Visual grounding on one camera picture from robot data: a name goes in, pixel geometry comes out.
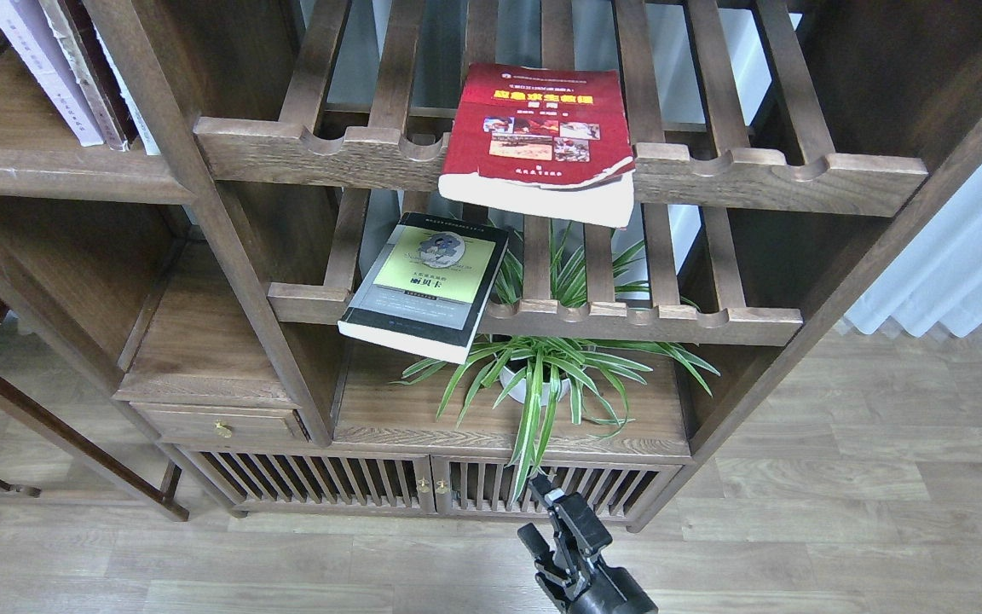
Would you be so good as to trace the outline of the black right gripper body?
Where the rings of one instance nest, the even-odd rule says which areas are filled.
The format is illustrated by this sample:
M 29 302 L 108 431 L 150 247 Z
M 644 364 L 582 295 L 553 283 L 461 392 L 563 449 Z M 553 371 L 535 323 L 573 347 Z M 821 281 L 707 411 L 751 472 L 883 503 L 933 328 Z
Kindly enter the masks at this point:
M 535 580 L 558 611 L 658 612 L 627 569 L 605 564 L 601 549 L 611 544 L 611 534 L 580 494 L 565 494 L 548 514 L 556 537 L 556 568 L 537 569 Z

